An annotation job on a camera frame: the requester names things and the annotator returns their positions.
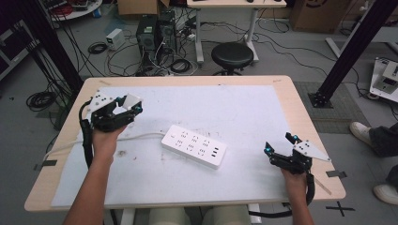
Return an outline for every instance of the hand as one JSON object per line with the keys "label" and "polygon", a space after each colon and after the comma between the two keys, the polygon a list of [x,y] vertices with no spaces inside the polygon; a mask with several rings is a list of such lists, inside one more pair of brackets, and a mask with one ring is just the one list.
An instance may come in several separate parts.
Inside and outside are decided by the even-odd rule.
{"label": "hand", "polygon": [[94,160],[105,160],[112,163],[116,150],[117,137],[127,126],[121,127],[113,132],[102,132],[94,129],[93,146]]}
{"label": "hand", "polygon": [[307,177],[305,172],[302,174],[292,174],[285,169],[281,169],[281,172],[284,176],[289,200],[306,201]]}

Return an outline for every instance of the black pole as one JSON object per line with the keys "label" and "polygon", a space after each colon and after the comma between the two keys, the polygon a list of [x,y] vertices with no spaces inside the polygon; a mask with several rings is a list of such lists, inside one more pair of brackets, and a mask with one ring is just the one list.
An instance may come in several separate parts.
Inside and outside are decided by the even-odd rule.
{"label": "black pole", "polygon": [[14,0],[14,6],[19,10],[31,33],[49,54],[50,58],[72,90],[76,98],[83,86],[83,80],[69,59],[67,52],[50,26],[43,8],[38,0]]}
{"label": "black pole", "polygon": [[398,5],[398,0],[376,0],[369,9],[354,36],[346,45],[342,55],[331,69],[328,77],[315,94],[310,94],[313,106],[322,108],[329,103],[330,98],[339,84],[354,66],[360,55],[375,37]]}

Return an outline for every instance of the power strip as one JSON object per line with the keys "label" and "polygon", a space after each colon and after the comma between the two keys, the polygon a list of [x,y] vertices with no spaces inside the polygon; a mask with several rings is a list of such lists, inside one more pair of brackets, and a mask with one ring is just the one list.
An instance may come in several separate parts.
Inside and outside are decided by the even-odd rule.
{"label": "power strip", "polygon": [[161,140],[164,148],[203,163],[213,169],[222,164],[226,144],[217,142],[183,127],[172,125]]}

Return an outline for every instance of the white cable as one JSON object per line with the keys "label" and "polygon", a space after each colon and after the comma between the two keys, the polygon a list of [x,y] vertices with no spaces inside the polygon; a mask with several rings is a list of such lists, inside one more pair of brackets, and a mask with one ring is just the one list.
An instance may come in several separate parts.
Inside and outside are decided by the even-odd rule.
{"label": "white cable", "polygon": [[[162,132],[152,132],[152,133],[145,133],[145,134],[140,134],[140,135],[136,135],[136,136],[132,136],[132,137],[124,137],[124,138],[120,138],[119,137],[119,138],[117,138],[117,140],[118,141],[127,141],[127,140],[132,140],[132,139],[139,139],[139,138],[142,138],[144,136],[154,135],[154,134],[158,134],[158,135],[162,135],[162,136],[166,135],[165,133],[162,133]],[[46,158],[52,153],[59,152],[59,151],[65,149],[67,147],[73,146],[75,143],[82,143],[82,142],[83,141],[69,142],[69,143],[66,143],[66,144],[64,144],[64,145],[62,145],[60,147],[54,148],[50,152],[46,153],[46,155],[44,155],[43,161],[45,161]]]}

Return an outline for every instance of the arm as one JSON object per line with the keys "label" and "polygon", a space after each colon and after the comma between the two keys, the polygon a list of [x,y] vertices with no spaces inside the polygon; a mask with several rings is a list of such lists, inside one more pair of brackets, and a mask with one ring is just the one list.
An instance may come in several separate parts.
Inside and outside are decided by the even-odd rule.
{"label": "arm", "polygon": [[64,225],[102,224],[109,170],[114,161],[117,136],[124,128],[110,133],[93,131],[93,162],[65,218]]}
{"label": "arm", "polygon": [[305,173],[292,174],[281,169],[286,183],[286,190],[293,212],[294,225],[313,225],[314,221],[307,207],[305,194],[307,189],[307,180]]}

